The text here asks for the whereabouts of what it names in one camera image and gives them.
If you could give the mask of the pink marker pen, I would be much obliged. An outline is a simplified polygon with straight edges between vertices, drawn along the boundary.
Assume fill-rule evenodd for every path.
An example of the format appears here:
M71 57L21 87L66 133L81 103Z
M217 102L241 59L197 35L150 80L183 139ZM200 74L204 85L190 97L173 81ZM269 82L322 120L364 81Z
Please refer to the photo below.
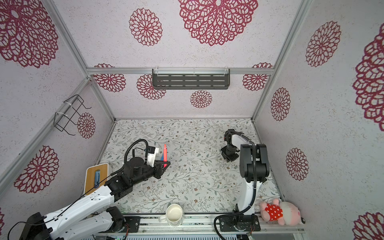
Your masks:
M164 151L163 151L163 162L164 162L164 168L166 168L168 166L167 164L167 161L168 161L168 157L167 157L167 145L164 144Z

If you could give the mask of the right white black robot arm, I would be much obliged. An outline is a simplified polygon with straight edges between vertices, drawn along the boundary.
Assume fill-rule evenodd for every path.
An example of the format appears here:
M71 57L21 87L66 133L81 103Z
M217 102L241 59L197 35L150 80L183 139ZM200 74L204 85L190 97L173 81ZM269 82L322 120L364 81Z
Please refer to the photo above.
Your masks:
M243 178L241 196L230 214L218 219L221 232L259 231L259 219L255 214L256 196L270 175L267 146L255 144L244 133L229 129L225 132L227 143L221 149L222 157L229 163L239 160L239 171Z

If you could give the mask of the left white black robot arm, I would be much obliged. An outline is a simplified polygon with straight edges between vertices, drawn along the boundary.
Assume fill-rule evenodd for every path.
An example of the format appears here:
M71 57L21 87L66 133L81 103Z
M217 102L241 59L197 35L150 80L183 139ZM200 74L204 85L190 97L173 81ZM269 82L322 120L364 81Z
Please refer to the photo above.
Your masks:
M152 177L160 179L170 164L155 160L147 165L142 158L132 158L89 195L45 216L30 216L24 222L20 239L79 240L100 232L122 231L127 226L126 219L112 204L130 194L135 185Z

